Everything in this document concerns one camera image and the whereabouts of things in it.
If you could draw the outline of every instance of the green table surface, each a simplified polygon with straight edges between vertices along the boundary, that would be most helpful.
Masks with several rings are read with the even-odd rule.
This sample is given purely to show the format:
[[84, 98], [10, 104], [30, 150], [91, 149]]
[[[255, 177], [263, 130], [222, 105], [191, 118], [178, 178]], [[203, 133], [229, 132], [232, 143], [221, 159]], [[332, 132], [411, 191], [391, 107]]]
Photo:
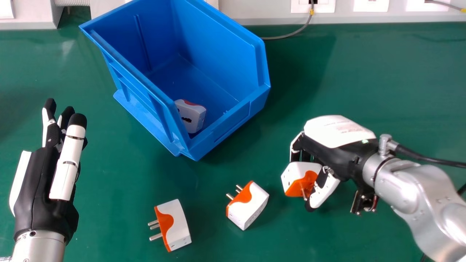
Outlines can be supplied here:
[[[41, 108], [53, 97], [88, 118], [75, 205], [78, 231], [65, 261], [417, 261], [407, 225], [385, 203], [349, 213], [355, 186], [341, 184], [307, 213], [285, 197], [280, 175], [306, 120], [343, 114], [391, 133], [412, 149], [465, 160], [466, 23], [309, 26], [266, 42], [272, 89], [263, 111], [201, 161], [172, 156], [112, 97], [98, 48], [78, 29], [83, 9], [50, 31], [0, 32], [0, 255], [10, 255], [8, 196], [22, 150], [41, 146]], [[277, 35], [296, 26], [250, 28]], [[465, 171], [445, 167], [456, 186]], [[262, 215], [241, 231], [225, 217], [235, 184], [270, 193]], [[192, 244], [167, 253], [147, 222], [153, 207], [180, 199]]]

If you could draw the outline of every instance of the robotic hand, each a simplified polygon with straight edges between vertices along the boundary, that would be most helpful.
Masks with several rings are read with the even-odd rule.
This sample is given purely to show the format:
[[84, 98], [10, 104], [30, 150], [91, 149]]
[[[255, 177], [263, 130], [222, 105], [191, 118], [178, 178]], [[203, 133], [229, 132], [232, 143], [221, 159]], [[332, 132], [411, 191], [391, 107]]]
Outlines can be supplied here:
[[49, 98], [42, 109], [42, 148], [22, 152], [13, 180], [13, 262], [62, 262], [78, 226], [73, 200], [81, 151], [87, 145], [87, 119], [69, 106], [56, 120], [55, 110]]
[[[292, 141], [290, 163], [281, 175], [285, 194], [303, 197], [312, 212], [341, 181], [358, 188], [351, 213], [374, 212], [379, 198], [406, 221], [419, 248], [439, 262], [466, 255], [466, 203], [448, 175], [433, 165], [396, 157], [466, 168], [466, 164], [427, 158], [342, 116], [309, 120]], [[466, 191], [463, 186], [459, 193]]]

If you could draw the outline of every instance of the blue storage container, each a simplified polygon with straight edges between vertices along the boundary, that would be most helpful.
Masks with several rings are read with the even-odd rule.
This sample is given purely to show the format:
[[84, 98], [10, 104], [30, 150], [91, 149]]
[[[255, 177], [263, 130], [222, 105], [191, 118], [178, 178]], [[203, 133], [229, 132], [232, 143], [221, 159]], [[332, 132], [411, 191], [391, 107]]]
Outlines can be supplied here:
[[[114, 98], [175, 156], [201, 159], [264, 107], [264, 42], [202, 0], [134, 0], [80, 28]], [[202, 130], [188, 134], [177, 99], [207, 109]]]

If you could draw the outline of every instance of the robotic arm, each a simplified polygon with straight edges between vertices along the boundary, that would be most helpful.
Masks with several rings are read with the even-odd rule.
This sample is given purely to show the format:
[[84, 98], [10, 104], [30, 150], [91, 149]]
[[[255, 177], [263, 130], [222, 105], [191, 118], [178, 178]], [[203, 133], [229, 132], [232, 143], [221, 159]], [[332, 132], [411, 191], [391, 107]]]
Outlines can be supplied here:
[[312, 212], [341, 181], [353, 180], [351, 213], [374, 212], [381, 198], [406, 221], [425, 254], [439, 262], [458, 261], [466, 255], [466, 203], [443, 170], [399, 159], [396, 152], [416, 158], [391, 136], [377, 141], [373, 132], [345, 117], [313, 118], [291, 143], [283, 189], [287, 196], [303, 197]]
[[73, 205], [87, 120], [67, 107], [58, 121], [56, 103], [42, 109], [42, 148], [23, 151], [10, 193], [15, 217], [12, 262], [62, 262], [78, 226]]

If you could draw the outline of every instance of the white and orange plug adapter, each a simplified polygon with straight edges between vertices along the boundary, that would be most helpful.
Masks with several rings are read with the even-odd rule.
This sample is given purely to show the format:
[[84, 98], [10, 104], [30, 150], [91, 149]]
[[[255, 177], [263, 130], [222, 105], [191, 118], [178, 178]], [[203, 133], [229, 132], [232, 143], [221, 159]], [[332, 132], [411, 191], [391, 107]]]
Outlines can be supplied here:
[[188, 223], [185, 213], [178, 199], [154, 207], [157, 220], [148, 223], [151, 230], [160, 228], [160, 233], [149, 238], [154, 241], [164, 240], [168, 252], [184, 247], [191, 243]]
[[207, 112], [205, 107], [184, 99], [176, 100], [175, 105], [188, 133], [194, 134], [202, 129]]
[[226, 216], [241, 230], [246, 230], [264, 210], [269, 195], [253, 181], [244, 188], [236, 187], [238, 194], [235, 197], [226, 194], [231, 200], [226, 207]]
[[288, 197], [302, 197], [307, 200], [315, 186], [322, 165], [311, 162], [291, 162], [281, 174], [283, 191]]

